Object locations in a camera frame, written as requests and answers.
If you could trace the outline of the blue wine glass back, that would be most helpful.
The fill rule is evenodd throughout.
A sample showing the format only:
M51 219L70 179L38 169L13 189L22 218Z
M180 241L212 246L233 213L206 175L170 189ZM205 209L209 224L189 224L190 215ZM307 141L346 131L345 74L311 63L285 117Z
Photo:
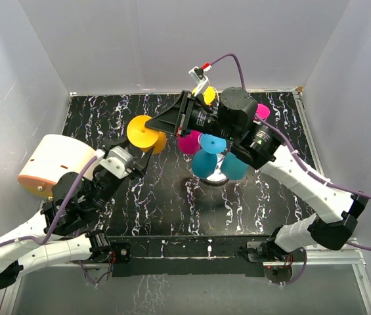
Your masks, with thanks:
M239 160L232 152L226 154L221 164L221 172L229 180L243 179L247 170L248 164Z

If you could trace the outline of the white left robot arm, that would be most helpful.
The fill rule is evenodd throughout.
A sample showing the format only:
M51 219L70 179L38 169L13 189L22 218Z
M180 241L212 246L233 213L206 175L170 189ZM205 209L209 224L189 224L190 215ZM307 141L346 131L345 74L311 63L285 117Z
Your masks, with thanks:
M102 262L110 256L104 231L85 227L125 180L145 175L154 147L135 159L128 145L126 137L107 140L99 149L63 135L42 138L18 181L36 188L43 204L32 218L0 237L0 290L48 266Z

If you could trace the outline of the magenta wine glass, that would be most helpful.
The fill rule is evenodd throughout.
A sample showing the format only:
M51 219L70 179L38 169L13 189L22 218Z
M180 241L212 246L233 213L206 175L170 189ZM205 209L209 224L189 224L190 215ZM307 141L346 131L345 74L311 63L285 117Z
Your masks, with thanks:
M262 120L266 120L270 116L270 114L271 110L268 106L258 103L254 120L257 121L258 117Z
M193 155L200 150L200 136L201 132L191 131L191 133L185 137L178 138L178 147L184 154Z

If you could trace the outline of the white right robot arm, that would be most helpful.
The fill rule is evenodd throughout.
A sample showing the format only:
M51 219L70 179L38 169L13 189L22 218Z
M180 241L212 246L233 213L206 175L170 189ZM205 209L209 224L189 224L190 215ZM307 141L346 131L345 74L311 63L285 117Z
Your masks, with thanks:
M281 261L296 249L314 244L340 250L357 227L368 198L334 188L300 160L286 137L258 118L256 110L256 101L241 87L221 92L216 109L206 105L202 95L182 91L170 108L145 125L171 135L199 131L231 141L231 152L240 161L274 178L314 210L307 219L276 228L256 248L243 248L247 255Z

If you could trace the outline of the orange wine glass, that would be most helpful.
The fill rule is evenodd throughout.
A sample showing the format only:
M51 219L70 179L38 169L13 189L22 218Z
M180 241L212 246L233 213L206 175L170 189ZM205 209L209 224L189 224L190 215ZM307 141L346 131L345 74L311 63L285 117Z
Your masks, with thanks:
M165 133L145 126L150 119L151 117L148 115L134 117L127 126L127 138L133 146L143 152L153 148L153 154L159 154L164 150L167 138Z
M201 87L195 87L192 90L192 95L197 101L197 104L202 105L203 103L209 107L215 104L218 99L217 90L211 85L202 85Z

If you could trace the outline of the blue wine glass front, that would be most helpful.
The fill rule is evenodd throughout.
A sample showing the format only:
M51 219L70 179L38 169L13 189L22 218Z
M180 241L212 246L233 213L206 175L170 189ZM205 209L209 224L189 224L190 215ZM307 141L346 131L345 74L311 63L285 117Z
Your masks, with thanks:
M195 153L191 170L195 176L206 179L214 174L217 166L217 155L225 151L227 142L217 136L202 134L200 136L201 149Z

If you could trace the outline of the blue wine glass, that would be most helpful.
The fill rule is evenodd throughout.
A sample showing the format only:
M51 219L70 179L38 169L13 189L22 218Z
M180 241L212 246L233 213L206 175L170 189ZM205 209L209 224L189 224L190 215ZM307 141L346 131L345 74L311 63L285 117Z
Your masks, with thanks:
M217 166L217 155L225 151L227 142L217 136L202 134L200 136L201 149L195 153L191 170L195 176L206 179L214 174Z
M248 164L239 160L232 152L226 154L221 164L221 172L229 180L243 179L247 170Z

